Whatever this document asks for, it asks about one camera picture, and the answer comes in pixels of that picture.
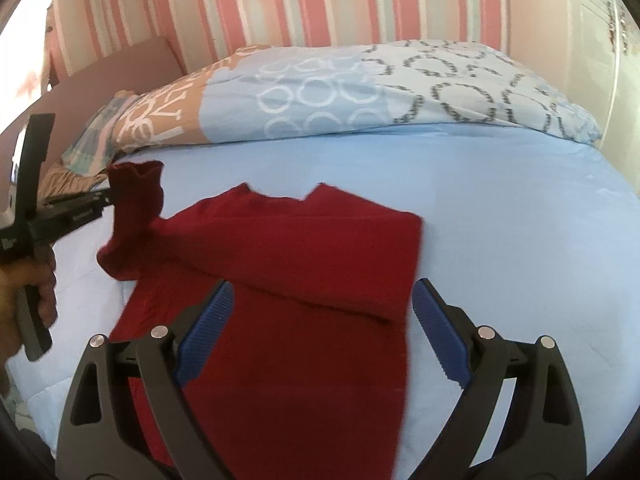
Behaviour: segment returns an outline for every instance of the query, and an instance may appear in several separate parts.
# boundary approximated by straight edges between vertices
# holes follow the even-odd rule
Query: window
[[[21,0],[0,34],[0,134],[41,95],[51,1]]]

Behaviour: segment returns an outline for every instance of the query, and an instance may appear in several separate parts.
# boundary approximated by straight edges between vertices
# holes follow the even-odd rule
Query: striped wallpaper
[[[192,72],[248,44],[480,41],[508,52],[508,0],[54,0],[52,59],[73,74],[156,35]]]

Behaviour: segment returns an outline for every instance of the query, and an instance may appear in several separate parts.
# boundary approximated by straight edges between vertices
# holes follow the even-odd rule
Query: red t-shirt
[[[238,480],[388,480],[420,218],[326,185],[304,200],[242,185],[162,219],[161,171],[109,170],[118,201],[98,261],[138,280],[111,338],[171,324],[228,280],[233,314],[184,388],[226,466]],[[170,464],[139,380],[132,391],[153,456]]]

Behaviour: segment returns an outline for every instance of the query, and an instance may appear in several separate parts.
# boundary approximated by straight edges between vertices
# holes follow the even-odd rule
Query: finger
[[[56,295],[52,285],[41,285],[38,288],[40,292],[40,303],[38,304],[38,314],[46,328],[51,327],[58,317],[56,309]]]
[[[51,279],[48,264],[37,264],[32,258],[25,258],[0,267],[0,287],[17,289],[25,285],[41,285]]]
[[[53,247],[47,246],[47,263],[53,272],[56,272],[56,253],[53,252]]]

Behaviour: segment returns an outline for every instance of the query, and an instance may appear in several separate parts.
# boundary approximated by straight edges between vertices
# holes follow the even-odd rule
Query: mattress
[[[596,149],[524,128],[432,124],[161,148],[126,160],[154,159],[165,164],[165,217],[243,182],[294,198],[325,182],[420,215],[417,278],[505,338],[556,339],[582,411],[590,470],[638,408],[640,201]],[[55,245],[53,349],[37,364],[23,353],[9,363],[53,449],[82,350],[93,334],[111,331],[134,287],[95,262],[112,219],[106,210]],[[412,473],[460,396],[407,312],[410,380],[396,479]],[[512,391],[505,382],[476,462],[491,455]]]

